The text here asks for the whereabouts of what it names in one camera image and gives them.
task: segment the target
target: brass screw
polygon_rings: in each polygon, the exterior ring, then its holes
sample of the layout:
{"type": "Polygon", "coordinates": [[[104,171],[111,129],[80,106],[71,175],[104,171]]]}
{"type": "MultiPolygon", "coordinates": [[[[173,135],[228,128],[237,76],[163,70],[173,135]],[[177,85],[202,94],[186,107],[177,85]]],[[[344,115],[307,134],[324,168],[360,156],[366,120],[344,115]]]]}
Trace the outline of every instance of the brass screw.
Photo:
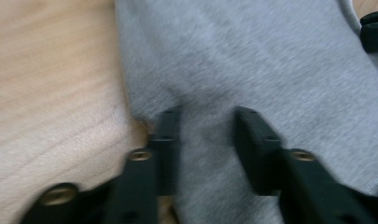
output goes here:
{"type": "Polygon", "coordinates": [[[68,203],[75,198],[76,194],[77,191],[75,189],[52,189],[41,198],[40,202],[45,206],[68,203]]]}
{"type": "Polygon", "coordinates": [[[133,152],[130,155],[130,160],[131,161],[146,161],[150,159],[151,153],[146,152],[146,151],[138,151],[138,152],[133,152]]]}
{"type": "Polygon", "coordinates": [[[293,156],[294,159],[298,161],[314,161],[315,158],[312,154],[303,151],[292,151],[290,154],[293,156]]]}

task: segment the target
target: folded cloth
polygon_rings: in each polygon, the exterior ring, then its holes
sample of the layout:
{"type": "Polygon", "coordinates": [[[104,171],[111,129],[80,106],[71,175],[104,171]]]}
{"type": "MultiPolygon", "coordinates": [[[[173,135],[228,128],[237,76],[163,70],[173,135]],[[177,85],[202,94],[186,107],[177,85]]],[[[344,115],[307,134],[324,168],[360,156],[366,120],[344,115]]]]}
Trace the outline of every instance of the folded cloth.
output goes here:
{"type": "Polygon", "coordinates": [[[260,112],[344,184],[378,192],[378,54],[350,1],[117,0],[133,115],[183,106],[183,223],[278,223],[231,145],[236,105],[260,112]]]}

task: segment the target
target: black object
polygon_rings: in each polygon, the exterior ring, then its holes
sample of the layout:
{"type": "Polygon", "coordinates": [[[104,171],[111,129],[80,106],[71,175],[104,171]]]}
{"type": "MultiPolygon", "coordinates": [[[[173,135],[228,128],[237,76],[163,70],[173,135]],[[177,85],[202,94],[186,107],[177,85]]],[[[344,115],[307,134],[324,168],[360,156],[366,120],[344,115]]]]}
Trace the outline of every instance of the black object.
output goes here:
{"type": "Polygon", "coordinates": [[[360,40],[364,50],[368,53],[378,52],[378,12],[364,16],[360,24],[360,40]]]}
{"type": "Polygon", "coordinates": [[[157,196],[176,192],[180,109],[161,114],[145,148],[128,155],[120,176],[89,191],[71,183],[42,193],[21,224],[155,224],[157,196]]]}
{"type": "Polygon", "coordinates": [[[286,223],[378,223],[378,197],[339,184],[312,153],[283,149],[281,137],[256,111],[236,108],[233,143],[252,189],[280,193],[286,223]]]}

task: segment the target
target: gray cloth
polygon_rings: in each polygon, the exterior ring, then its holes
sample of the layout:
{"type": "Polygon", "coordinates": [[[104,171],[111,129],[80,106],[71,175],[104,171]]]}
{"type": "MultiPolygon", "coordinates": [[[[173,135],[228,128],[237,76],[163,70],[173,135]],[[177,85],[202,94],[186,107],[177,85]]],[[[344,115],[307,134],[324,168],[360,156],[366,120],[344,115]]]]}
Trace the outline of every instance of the gray cloth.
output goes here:
{"type": "Polygon", "coordinates": [[[288,147],[313,151],[345,184],[378,192],[378,54],[336,0],[118,0],[131,110],[182,105],[175,197],[183,223],[278,223],[231,146],[235,105],[260,112],[288,147]]]}

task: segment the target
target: wooden surface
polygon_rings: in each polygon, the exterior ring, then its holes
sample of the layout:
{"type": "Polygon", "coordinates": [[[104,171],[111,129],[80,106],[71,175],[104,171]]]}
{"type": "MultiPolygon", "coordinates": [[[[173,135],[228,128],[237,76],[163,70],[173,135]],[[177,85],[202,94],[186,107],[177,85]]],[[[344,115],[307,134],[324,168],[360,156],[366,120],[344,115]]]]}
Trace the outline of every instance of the wooden surface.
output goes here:
{"type": "MultiPolygon", "coordinates": [[[[354,6],[362,17],[378,0],[354,6]]],[[[112,0],[0,0],[0,224],[46,186],[105,181],[145,141],[128,113],[112,0]]]]}

